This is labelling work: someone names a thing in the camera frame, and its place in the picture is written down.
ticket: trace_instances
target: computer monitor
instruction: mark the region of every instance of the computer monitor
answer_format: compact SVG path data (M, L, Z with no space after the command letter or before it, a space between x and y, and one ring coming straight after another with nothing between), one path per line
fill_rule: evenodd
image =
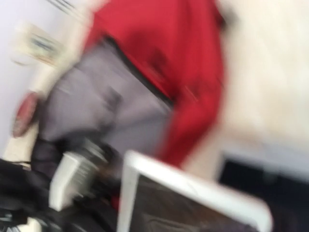
M134 151L125 157L117 232L272 230L269 208L259 199Z

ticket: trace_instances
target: monitor screen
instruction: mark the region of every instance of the monitor screen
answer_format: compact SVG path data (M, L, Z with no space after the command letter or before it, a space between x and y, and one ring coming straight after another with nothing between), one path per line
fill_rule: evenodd
M204 205L140 176L130 232L255 232Z

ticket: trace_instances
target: black zipper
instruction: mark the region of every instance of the black zipper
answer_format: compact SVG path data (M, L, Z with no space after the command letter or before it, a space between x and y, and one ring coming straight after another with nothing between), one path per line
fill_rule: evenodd
M112 37L106 37L105 40L111 44L117 51L122 62L127 66L129 71L134 75L149 91L151 91L158 99L163 101L167 106L173 106L173 100L162 93L154 84L152 84L136 67L135 65L126 57L123 51L120 49L116 41Z

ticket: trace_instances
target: black floor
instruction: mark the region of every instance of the black floor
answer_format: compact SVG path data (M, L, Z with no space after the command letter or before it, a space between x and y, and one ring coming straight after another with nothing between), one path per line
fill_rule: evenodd
M282 176L273 181L264 177L262 170L227 162L220 182L266 201L279 217L276 231L309 232L309 184Z

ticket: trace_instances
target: red jacket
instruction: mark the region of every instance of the red jacket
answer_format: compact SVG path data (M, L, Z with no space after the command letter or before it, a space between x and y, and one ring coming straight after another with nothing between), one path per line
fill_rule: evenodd
M175 100L161 159L174 166L214 122L222 89L214 0L111 0L95 12L86 48L113 37L130 61Z

